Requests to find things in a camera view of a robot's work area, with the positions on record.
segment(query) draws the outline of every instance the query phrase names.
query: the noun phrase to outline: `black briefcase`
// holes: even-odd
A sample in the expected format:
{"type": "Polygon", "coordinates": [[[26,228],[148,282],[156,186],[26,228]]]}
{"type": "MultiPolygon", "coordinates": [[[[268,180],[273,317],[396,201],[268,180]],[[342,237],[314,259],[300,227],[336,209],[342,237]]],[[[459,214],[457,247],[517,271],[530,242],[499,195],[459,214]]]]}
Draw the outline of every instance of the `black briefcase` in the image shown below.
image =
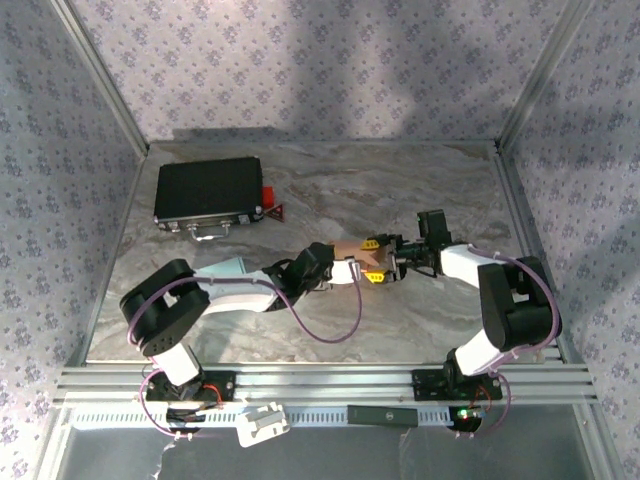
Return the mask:
{"type": "Polygon", "coordinates": [[[264,218],[262,168],[256,157],[171,163],[160,167],[154,222],[161,230],[188,230],[196,240],[226,236],[234,224],[264,218]],[[199,228],[223,227],[202,236],[199,228]]]}

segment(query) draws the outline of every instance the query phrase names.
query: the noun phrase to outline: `floral wallpaper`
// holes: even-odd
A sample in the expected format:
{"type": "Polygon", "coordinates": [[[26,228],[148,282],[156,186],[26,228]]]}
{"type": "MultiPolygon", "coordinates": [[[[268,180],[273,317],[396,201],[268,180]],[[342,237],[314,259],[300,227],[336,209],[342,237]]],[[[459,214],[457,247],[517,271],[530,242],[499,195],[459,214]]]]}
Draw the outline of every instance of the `floral wallpaper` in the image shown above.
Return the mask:
{"type": "Polygon", "coordinates": [[[595,2],[509,161],[570,335],[640,479],[640,6],[595,2]]]}
{"type": "Polygon", "coordinates": [[[44,0],[0,1],[0,478],[32,471],[137,159],[44,0]]]}
{"type": "Polygon", "coordinates": [[[148,142],[495,138],[565,4],[74,3],[148,142]]]}

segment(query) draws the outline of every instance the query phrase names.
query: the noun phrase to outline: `briefcase handle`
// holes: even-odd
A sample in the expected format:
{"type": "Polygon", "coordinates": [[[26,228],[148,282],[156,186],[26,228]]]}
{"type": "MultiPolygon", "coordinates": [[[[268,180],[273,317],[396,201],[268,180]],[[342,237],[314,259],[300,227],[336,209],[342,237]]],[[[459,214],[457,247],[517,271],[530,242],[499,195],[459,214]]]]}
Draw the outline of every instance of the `briefcase handle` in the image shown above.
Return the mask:
{"type": "Polygon", "coordinates": [[[191,232],[191,238],[193,238],[196,242],[204,242],[208,240],[216,240],[219,238],[226,238],[229,236],[229,227],[231,224],[223,223],[220,227],[207,227],[207,228],[221,228],[224,233],[211,233],[209,235],[200,235],[198,233],[197,225],[189,225],[187,228],[191,232]]]}

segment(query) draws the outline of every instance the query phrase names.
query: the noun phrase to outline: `marble floor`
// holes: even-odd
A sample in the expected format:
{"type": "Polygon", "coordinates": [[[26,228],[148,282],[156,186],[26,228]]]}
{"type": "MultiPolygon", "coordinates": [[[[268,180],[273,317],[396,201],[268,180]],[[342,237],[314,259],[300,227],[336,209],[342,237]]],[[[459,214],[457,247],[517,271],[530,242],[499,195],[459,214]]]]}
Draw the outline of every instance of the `marble floor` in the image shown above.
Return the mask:
{"type": "MultiPolygon", "coordinates": [[[[142,360],[125,339],[122,295],[174,258],[201,268],[241,256],[248,271],[295,257],[313,241],[376,233],[418,236],[416,212],[444,209],[453,237],[518,255],[494,165],[482,152],[425,144],[154,145],[143,167],[88,361],[142,360]],[[232,229],[224,240],[196,243],[154,225],[158,169],[172,162],[255,155],[264,184],[284,203],[286,222],[272,219],[232,229]]],[[[456,280],[411,274],[402,282],[362,282],[360,329],[325,345],[308,337],[287,311],[202,317],[189,333],[196,355],[214,362],[441,363],[481,327],[477,290],[456,280]]],[[[313,292],[296,305],[319,335],[337,337],[355,320],[355,289],[313,292]]]]}

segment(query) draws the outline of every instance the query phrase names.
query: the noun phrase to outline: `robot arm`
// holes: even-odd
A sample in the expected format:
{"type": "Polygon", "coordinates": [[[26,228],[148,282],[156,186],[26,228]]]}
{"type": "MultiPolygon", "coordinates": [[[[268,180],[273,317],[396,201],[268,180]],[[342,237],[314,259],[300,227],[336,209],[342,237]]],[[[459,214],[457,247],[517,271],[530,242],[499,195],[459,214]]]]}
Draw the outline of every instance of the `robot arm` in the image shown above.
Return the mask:
{"type": "MultiPolygon", "coordinates": [[[[529,276],[515,265],[453,242],[442,210],[422,212],[418,221],[422,238],[415,243],[405,242],[400,235],[379,235],[362,244],[362,250],[375,251],[376,265],[358,260],[369,257],[357,254],[336,257],[337,246],[314,243],[295,260],[212,282],[191,270],[186,261],[173,260],[120,302],[130,324],[130,341],[158,364],[187,398],[199,388],[202,369],[182,339],[202,314],[286,308],[273,285],[294,304],[323,282],[351,283],[364,274],[372,283],[386,283],[401,280],[409,269],[434,278],[457,278],[480,290],[483,328],[450,352],[444,363],[450,390],[473,383],[473,377],[510,359],[514,348],[537,344],[552,332],[548,298],[529,276]],[[175,298],[171,306],[158,295],[163,290],[175,298]]],[[[520,261],[545,278],[538,259],[520,261]]]]}

